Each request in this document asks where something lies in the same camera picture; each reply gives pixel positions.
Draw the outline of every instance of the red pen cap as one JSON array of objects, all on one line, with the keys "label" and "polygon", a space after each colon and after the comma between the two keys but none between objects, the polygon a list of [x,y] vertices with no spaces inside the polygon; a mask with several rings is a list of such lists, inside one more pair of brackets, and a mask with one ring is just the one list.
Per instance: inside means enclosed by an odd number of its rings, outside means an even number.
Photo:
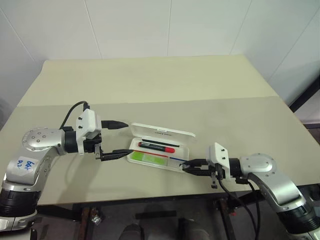
[{"label": "red pen cap", "polygon": [[165,151],[166,153],[171,153],[171,154],[173,154],[176,150],[175,150],[174,148],[172,148],[172,147],[165,147],[164,151]]}]

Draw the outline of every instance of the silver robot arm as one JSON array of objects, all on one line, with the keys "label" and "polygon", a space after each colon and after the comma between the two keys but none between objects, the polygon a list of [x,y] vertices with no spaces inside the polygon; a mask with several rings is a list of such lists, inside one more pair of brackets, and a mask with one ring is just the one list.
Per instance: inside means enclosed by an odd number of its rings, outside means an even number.
[{"label": "silver robot arm", "polygon": [[229,158],[225,147],[215,143],[208,149],[207,159],[183,163],[182,169],[197,176],[216,179],[252,180],[265,200],[277,213],[292,240],[320,240],[320,220],[296,185],[277,169],[276,161],[262,153]]},{"label": "silver robot arm", "polygon": [[60,129],[38,127],[29,130],[21,140],[20,149],[11,159],[0,192],[0,232],[25,229],[33,225],[37,203],[45,187],[57,156],[67,153],[94,153],[95,159],[108,161],[122,158],[129,149],[103,153],[101,129],[128,127],[119,121],[101,121],[89,107],[76,120],[76,130],[64,127],[72,109]]}]

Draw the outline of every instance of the red line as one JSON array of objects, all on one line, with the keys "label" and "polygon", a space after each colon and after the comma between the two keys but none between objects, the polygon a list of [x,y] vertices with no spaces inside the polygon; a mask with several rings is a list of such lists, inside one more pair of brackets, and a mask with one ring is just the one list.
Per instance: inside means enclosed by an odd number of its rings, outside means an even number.
[{"label": "red line", "polygon": [[151,152],[147,152],[147,151],[139,151],[139,150],[134,150],[134,151],[135,151],[135,152],[144,153],[144,154],[151,154],[151,155],[157,155],[157,156],[161,156],[161,157],[168,158],[168,156],[166,156],[166,155],[161,155],[161,154],[151,153]]}]

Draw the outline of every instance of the black cable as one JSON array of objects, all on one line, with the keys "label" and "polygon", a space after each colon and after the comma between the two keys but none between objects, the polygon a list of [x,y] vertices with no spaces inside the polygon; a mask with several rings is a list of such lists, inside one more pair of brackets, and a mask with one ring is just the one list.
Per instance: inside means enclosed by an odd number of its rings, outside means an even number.
[{"label": "black cable", "polygon": [[240,199],[238,198],[237,196],[233,195],[228,189],[226,189],[226,187],[223,185],[221,179],[218,179],[219,181],[219,184],[221,186],[221,188],[230,196],[232,197],[233,199],[237,200],[240,205],[248,212],[250,218],[251,218],[251,221],[252,221],[252,225],[253,225],[253,228],[254,228],[254,232],[255,234],[257,234],[257,226],[256,226],[256,222],[255,222],[255,218],[254,216],[252,215],[252,212],[250,211],[250,209],[245,205],[245,203]]},{"label": "black cable", "polygon": [[252,194],[255,199],[255,205],[256,205],[256,217],[257,217],[257,224],[256,224],[256,234],[255,234],[255,240],[258,240],[259,233],[260,233],[260,226],[261,226],[261,212],[260,212],[260,206],[259,206],[259,200],[256,194],[256,190],[251,182],[248,181],[248,184],[252,190]]},{"label": "black cable", "polygon": [[83,110],[90,108],[89,105],[88,105],[88,103],[87,103],[86,101],[79,101],[79,102],[77,102],[75,105],[73,105],[73,106],[70,108],[70,110],[69,110],[68,113],[66,114],[66,116],[65,116],[65,118],[64,118],[64,120],[63,120],[63,122],[62,122],[62,124],[61,124],[61,126],[60,126],[59,129],[62,129],[62,128],[65,126],[65,124],[66,124],[66,122],[67,122],[67,120],[68,120],[71,112],[75,109],[76,106],[79,106],[79,105],[81,105],[81,104],[83,104]]}]

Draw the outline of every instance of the beige table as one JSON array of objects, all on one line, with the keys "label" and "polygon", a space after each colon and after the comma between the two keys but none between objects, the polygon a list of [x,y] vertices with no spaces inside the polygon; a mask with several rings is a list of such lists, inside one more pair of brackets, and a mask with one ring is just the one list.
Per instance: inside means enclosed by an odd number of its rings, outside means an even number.
[{"label": "beige table", "polygon": [[[25,131],[59,127],[69,105],[79,100],[89,101],[104,120],[195,133],[191,159],[204,158],[208,145],[219,142],[231,157],[273,156],[297,185],[320,182],[319,145],[243,56],[48,61],[0,132],[0,174]],[[69,125],[74,126],[80,112],[72,113]],[[102,148],[127,148],[132,137],[128,128],[103,130]],[[210,186],[208,177],[125,158],[100,162],[92,154],[68,154],[55,161],[39,204],[222,191]],[[247,189],[233,182],[226,186],[232,191]]]}]

